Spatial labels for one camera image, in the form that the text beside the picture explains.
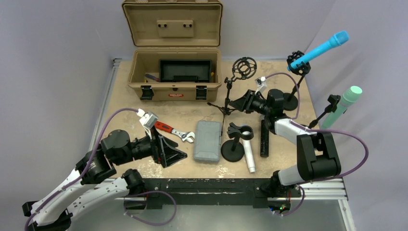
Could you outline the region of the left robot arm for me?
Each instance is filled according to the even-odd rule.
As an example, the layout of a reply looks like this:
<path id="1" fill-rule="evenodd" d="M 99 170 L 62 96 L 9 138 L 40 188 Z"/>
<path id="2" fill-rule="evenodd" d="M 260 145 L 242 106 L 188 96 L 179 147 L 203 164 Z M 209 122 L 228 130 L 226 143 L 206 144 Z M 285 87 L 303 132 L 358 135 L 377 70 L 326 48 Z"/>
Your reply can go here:
<path id="1" fill-rule="evenodd" d="M 124 130 L 114 130 L 100 140 L 76 163 L 66 179 L 49 195 L 38 201 L 23 204 L 23 214 L 28 217 L 26 231 L 65 231 L 75 218 L 102 204 L 119 197 L 137 197 L 148 190 L 136 169 L 128 169 L 110 184 L 96 186 L 116 174 L 115 166 L 151 157 L 163 168 L 187 158 L 177 149 L 178 144 L 156 129 L 142 139 L 131 140 Z"/>

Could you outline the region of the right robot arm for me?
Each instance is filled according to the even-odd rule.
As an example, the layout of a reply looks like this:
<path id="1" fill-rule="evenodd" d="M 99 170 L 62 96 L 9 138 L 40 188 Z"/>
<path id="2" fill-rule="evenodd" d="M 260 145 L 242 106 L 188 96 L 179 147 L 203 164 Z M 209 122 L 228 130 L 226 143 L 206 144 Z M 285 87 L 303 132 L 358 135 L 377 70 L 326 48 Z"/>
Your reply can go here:
<path id="1" fill-rule="evenodd" d="M 278 89 L 268 91 L 266 98 L 254 90 L 229 105 L 250 114 L 257 112 L 264 117 L 267 130 L 285 138 L 296 146 L 296 164 L 279 171 L 271 177 L 268 189 L 281 196 L 289 186 L 311 180 L 334 177 L 341 172 L 341 163 L 330 132 L 312 132 L 294 122 L 284 112 L 284 93 Z"/>

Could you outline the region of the black tripod shock-mount stand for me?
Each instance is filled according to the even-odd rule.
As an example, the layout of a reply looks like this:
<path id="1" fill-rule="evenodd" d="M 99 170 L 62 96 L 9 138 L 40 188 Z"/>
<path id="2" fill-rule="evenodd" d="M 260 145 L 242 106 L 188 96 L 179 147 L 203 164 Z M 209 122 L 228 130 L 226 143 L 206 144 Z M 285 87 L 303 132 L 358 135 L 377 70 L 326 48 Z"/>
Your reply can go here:
<path id="1" fill-rule="evenodd" d="M 230 78 L 226 77 L 224 79 L 224 83 L 226 83 L 227 88 L 224 106 L 217 106 L 213 103 L 207 103 L 207 105 L 219 109 L 220 112 L 223 114 L 221 136 L 223 135 L 223 128 L 226 116 L 229 116 L 231 115 L 232 112 L 236 111 L 236 109 L 232 109 L 229 107 L 229 103 L 231 102 L 230 91 L 232 89 L 232 85 L 236 80 L 247 80 L 255 75 L 255 73 L 257 72 L 256 60 L 252 57 L 239 58 L 232 64 L 231 72 L 232 76 Z"/>

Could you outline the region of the black microphone silver grille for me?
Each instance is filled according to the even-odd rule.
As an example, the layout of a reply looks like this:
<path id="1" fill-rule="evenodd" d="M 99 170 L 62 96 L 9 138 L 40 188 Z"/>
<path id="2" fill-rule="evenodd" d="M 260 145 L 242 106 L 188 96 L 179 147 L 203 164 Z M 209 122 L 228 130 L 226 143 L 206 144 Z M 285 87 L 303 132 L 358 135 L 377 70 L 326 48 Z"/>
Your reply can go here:
<path id="1" fill-rule="evenodd" d="M 269 130 L 263 117 L 261 117 L 260 133 L 260 156 L 267 158 L 269 157 Z"/>

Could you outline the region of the black stand holding blue microphone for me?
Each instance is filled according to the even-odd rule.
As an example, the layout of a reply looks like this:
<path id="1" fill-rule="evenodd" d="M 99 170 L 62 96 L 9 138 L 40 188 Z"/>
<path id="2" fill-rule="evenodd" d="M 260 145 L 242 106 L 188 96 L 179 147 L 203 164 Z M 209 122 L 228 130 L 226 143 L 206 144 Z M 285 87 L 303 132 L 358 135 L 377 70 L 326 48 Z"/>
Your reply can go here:
<path id="1" fill-rule="evenodd" d="M 311 70 L 311 66 L 310 66 L 309 62 L 307 62 L 307 63 L 301 62 L 300 64 L 296 64 L 295 66 L 297 67 L 297 69 L 294 69 L 294 68 L 290 67 L 291 63 L 293 63 L 294 61 L 296 61 L 297 59 L 299 59 L 303 55 L 304 55 L 304 53 L 301 52 L 301 51 L 294 51 L 294 52 L 292 52 L 291 55 L 288 56 L 288 58 L 286 60 L 289 71 L 292 72 L 295 75 L 301 76 L 301 78 L 297 82 L 296 86 L 293 87 L 292 92 L 283 94 L 283 96 L 284 96 L 283 108 L 286 111 L 293 111 L 298 107 L 299 100 L 295 96 L 295 93 L 298 92 L 296 87 L 300 87 L 300 84 L 303 81 L 304 77 Z"/>

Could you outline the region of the mint green microphone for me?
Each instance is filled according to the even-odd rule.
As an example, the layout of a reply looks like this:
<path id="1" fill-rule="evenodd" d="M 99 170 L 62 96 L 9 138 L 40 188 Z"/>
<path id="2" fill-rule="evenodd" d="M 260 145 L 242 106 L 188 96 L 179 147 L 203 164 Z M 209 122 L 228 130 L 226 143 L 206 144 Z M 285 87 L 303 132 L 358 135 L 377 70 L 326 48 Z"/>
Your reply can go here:
<path id="1" fill-rule="evenodd" d="M 337 108 L 335 111 L 329 113 L 320 128 L 329 129 L 339 117 L 360 98 L 362 92 L 363 90 L 359 86 L 349 87 L 340 97 L 340 100 L 336 104 Z"/>

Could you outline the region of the white microphone grey grille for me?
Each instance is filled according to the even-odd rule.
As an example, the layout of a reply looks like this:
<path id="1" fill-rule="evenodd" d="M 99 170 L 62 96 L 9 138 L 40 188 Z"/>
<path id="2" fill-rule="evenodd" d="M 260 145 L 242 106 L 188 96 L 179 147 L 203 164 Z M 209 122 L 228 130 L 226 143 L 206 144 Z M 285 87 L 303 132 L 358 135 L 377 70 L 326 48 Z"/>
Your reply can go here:
<path id="1" fill-rule="evenodd" d="M 242 145 L 244 148 L 244 155 L 247 163 L 247 167 L 250 173 L 255 173 L 255 161 L 254 161 L 254 156 L 253 156 L 253 150 L 252 150 L 252 145 L 251 145 L 251 140 L 253 138 L 250 138 L 248 140 L 243 140 Z"/>

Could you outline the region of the black stand holding green microphone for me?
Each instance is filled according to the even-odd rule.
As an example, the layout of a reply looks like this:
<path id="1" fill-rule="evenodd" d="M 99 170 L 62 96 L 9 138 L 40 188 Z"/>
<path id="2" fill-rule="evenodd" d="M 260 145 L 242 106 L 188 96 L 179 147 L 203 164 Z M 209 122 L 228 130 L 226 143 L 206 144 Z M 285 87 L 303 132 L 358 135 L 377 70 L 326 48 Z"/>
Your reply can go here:
<path id="1" fill-rule="evenodd" d="M 341 99 L 341 96 L 340 96 L 340 95 L 333 95 L 333 94 L 331 94 L 331 95 L 328 97 L 328 99 L 327 99 L 327 101 L 329 102 L 329 105 L 325 107 L 325 109 L 324 109 L 324 111 L 323 111 L 323 113 L 322 113 L 321 115 L 319 115 L 315 120 L 312 120 L 312 121 L 309 123 L 308 127 L 309 127 L 309 128 L 315 127 L 315 126 L 318 124 L 318 122 L 319 122 L 326 114 L 329 114 L 329 113 L 331 113 L 331 112 L 335 112 L 335 111 L 337 110 L 337 104 L 338 104 L 338 102 L 340 101 L 340 99 Z"/>

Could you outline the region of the blue microphone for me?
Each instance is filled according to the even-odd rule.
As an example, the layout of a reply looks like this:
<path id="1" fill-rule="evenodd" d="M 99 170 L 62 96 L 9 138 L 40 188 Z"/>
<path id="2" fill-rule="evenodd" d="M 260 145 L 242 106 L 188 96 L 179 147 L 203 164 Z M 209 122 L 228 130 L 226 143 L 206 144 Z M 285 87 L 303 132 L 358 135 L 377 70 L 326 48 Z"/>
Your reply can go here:
<path id="1" fill-rule="evenodd" d="M 330 37 L 327 41 L 320 44 L 316 48 L 312 49 L 311 51 L 305 53 L 300 58 L 289 62 L 287 69 L 289 71 L 300 69 L 301 67 L 305 66 L 311 60 L 317 58 L 318 56 L 322 55 L 323 53 L 339 47 L 345 44 L 349 40 L 349 35 L 346 31 L 340 31 L 335 33 L 332 37 Z"/>

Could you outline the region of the black round-base clip stand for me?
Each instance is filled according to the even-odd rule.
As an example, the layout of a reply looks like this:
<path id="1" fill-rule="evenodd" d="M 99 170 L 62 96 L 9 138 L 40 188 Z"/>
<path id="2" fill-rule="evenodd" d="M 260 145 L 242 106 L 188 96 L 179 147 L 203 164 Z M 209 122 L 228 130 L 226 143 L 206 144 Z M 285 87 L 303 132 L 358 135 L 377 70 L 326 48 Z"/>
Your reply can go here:
<path id="1" fill-rule="evenodd" d="M 229 140 L 221 146 L 221 155 L 228 162 L 238 162 L 244 156 L 244 147 L 240 140 L 249 141 L 254 137 L 252 127 L 248 125 L 237 126 L 230 123 L 227 129 Z"/>

